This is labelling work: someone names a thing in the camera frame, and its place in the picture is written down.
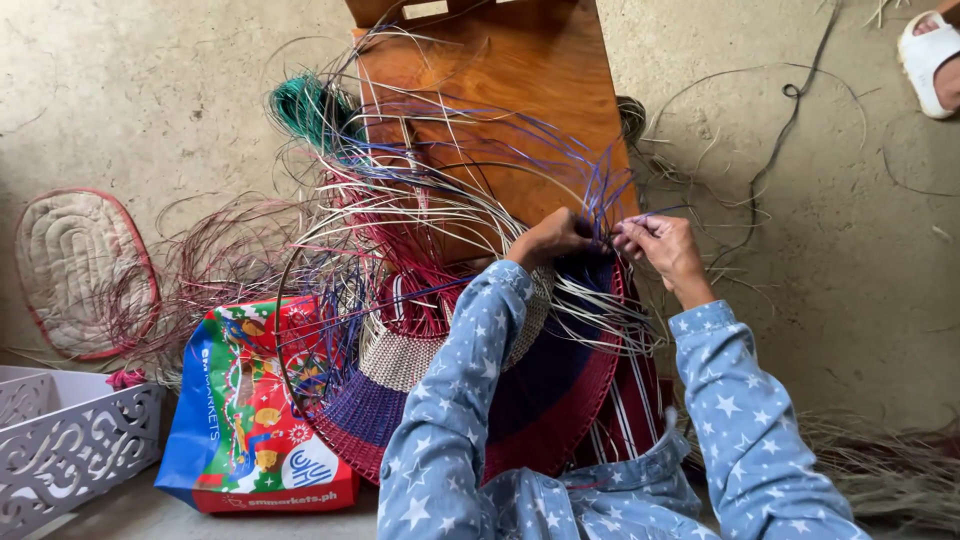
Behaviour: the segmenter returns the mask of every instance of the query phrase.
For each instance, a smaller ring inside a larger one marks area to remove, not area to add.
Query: quilted mat
[[[95,189],[56,189],[27,205],[16,225],[16,268],[27,307],[62,356],[121,353],[110,325],[134,315],[126,336],[142,335],[156,313],[150,258],[127,211]]]

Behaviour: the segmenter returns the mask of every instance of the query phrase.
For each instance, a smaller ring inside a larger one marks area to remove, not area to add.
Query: light blue shirt
[[[450,336],[384,454],[378,537],[717,538],[696,521],[701,502],[680,467],[689,446],[673,410],[666,433],[637,459],[556,479],[518,469],[480,486],[493,390],[532,292],[520,266],[499,261],[461,295]],[[670,330],[723,537],[866,540],[847,501],[813,472],[786,390],[760,370],[753,335],[727,303],[681,313]]]

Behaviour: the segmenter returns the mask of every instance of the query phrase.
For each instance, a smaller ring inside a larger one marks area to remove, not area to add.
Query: left hand
[[[577,223],[577,214],[571,209],[558,209],[536,227],[521,234],[506,259],[519,264],[527,272],[533,272],[556,257],[586,249],[590,239],[577,233]]]

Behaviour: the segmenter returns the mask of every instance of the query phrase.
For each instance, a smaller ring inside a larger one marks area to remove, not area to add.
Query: pink cloth
[[[147,381],[147,374],[142,369],[124,371],[118,369],[112,375],[107,377],[107,384],[113,387],[114,392],[119,392],[131,386],[137,386]]]

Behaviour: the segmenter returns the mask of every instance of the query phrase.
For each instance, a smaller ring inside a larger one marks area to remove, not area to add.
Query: white decorative basket
[[[160,458],[163,388],[0,366],[0,537],[23,538]]]

